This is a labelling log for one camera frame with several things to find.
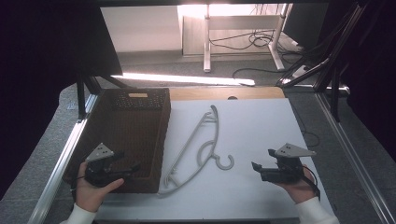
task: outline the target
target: light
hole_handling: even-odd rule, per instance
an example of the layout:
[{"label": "light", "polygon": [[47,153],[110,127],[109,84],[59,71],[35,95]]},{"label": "light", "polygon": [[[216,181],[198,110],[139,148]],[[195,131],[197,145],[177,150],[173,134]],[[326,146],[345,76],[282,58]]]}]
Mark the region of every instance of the light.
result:
[{"label": "light", "polygon": [[[237,16],[249,15],[254,4],[211,4],[210,16]],[[206,14],[206,5],[183,5],[177,7],[178,14],[203,19]]]},{"label": "light", "polygon": [[169,82],[192,82],[210,85],[229,85],[239,86],[241,84],[254,86],[255,82],[251,79],[228,78],[228,77],[188,77],[188,76],[172,76],[172,75],[152,75],[139,73],[123,73],[123,76],[113,76],[121,79],[146,80],[146,81],[169,81]]},{"label": "light", "polygon": [[290,78],[282,78],[282,84],[286,84],[288,82],[291,82]]}]

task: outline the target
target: metal frame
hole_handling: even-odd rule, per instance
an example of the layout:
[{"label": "metal frame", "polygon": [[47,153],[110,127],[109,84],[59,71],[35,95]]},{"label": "metal frame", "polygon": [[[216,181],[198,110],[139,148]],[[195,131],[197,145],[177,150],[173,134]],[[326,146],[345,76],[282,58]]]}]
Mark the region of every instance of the metal frame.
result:
[{"label": "metal frame", "polygon": [[[88,98],[86,104],[88,115],[92,111],[93,105],[96,100],[96,95],[91,95]],[[66,145],[64,146],[64,150],[62,151],[62,154],[59,157],[59,160],[56,163],[55,168],[53,169],[52,174],[49,177],[49,181],[47,182],[46,187],[41,193],[41,196],[38,199],[37,204],[35,205],[35,209],[33,210],[33,213],[29,218],[29,224],[44,222],[47,213],[50,210],[50,206],[52,205],[53,199],[55,198],[56,192],[61,185],[64,170],[66,169],[67,163],[69,163],[70,161],[70,158],[76,147],[76,143],[78,142],[78,139],[80,138],[81,133],[84,130],[86,122],[87,119],[84,119],[81,122],[76,123],[75,127],[73,128],[73,131],[71,132],[66,142]]]},{"label": "metal frame", "polygon": [[275,29],[274,37],[268,48],[273,56],[276,69],[284,70],[285,66],[277,52],[277,43],[285,24],[289,4],[284,4],[280,15],[255,15],[255,16],[210,16],[209,5],[206,5],[205,14],[205,45],[204,45],[204,71],[210,72],[210,41],[211,30],[246,30],[246,29]]},{"label": "metal frame", "polygon": [[348,158],[353,170],[355,171],[356,176],[358,177],[361,185],[363,186],[368,198],[373,204],[373,207],[381,219],[382,223],[392,224],[396,223],[393,214],[389,210],[389,206],[385,201],[384,197],[381,194],[378,186],[375,184],[374,180],[368,174],[366,168],[364,167],[361,159],[356,152],[355,148],[349,141],[346,132],[343,129],[343,126],[340,122],[336,121],[332,116],[330,111],[330,105],[327,102],[326,96],[324,93],[316,93],[318,102],[320,107],[325,114],[327,120],[329,121],[338,141],[341,144],[341,147],[346,153],[346,157]]}]

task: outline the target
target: aluminum rail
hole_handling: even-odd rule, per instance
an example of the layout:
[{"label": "aluminum rail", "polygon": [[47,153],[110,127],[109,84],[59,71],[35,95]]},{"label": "aluminum rail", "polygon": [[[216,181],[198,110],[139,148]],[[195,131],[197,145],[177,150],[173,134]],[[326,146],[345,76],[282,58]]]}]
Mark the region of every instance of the aluminum rail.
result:
[{"label": "aluminum rail", "polygon": [[377,212],[379,218],[381,219],[382,223],[384,224],[394,224],[396,223],[393,214],[389,210],[389,206],[385,201],[384,197],[382,196],[381,191],[379,190],[378,186],[375,184],[374,180],[368,174],[366,168],[364,167],[363,163],[359,155],[357,154],[355,148],[349,141],[346,132],[343,129],[343,126],[340,122],[337,122],[335,118],[332,116],[330,112],[330,106],[326,99],[324,93],[316,93],[318,102],[320,104],[321,109],[323,110],[327,120],[329,121],[332,129],[341,144],[341,147],[346,153],[346,157],[348,158],[353,170],[356,173],[363,189],[365,190],[369,200],[373,204],[375,211]]},{"label": "aluminum rail", "polygon": [[[90,95],[87,100],[86,108],[89,117],[89,113],[92,111],[92,107],[97,100],[97,95]],[[37,204],[35,205],[35,209],[33,210],[32,215],[29,218],[29,224],[38,224],[43,223],[48,211],[50,210],[50,206],[52,205],[53,199],[58,191],[59,186],[62,182],[62,176],[64,174],[64,170],[66,169],[67,164],[70,161],[70,158],[73,154],[73,151],[76,147],[76,143],[81,136],[82,131],[84,130],[87,119],[82,120],[81,122],[76,123],[71,132],[65,146],[62,151],[59,160],[57,161],[51,176],[49,177],[49,181],[47,182],[46,187],[44,187],[43,192],[41,193],[40,198],[38,199]]]}]

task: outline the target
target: white sleeve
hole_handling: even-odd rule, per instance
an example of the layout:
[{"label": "white sleeve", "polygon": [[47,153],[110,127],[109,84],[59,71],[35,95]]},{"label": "white sleeve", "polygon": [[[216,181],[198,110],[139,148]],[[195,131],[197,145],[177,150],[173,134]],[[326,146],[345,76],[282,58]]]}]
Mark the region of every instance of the white sleeve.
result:
[{"label": "white sleeve", "polygon": [[320,204],[318,197],[303,203],[297,203],[296,208],[301,224],[339,224],[336,216],[330,215]]},{"label": "white sleeve", "polygon": [[61,224],[91,224],[95,216],[96,213],[88,212],[74,204],[72,214],[70,214],[70,217],[66,221],[61,222]]}]

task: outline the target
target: wall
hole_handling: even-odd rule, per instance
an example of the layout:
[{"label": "wall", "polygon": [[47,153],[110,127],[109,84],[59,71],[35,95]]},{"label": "wall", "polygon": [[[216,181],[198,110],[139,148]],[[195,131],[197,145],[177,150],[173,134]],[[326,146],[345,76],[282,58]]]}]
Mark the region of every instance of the wall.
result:
[{"label": "wall", "polygon": [[103,7],[116,52],[178,50],[177,7]]}]

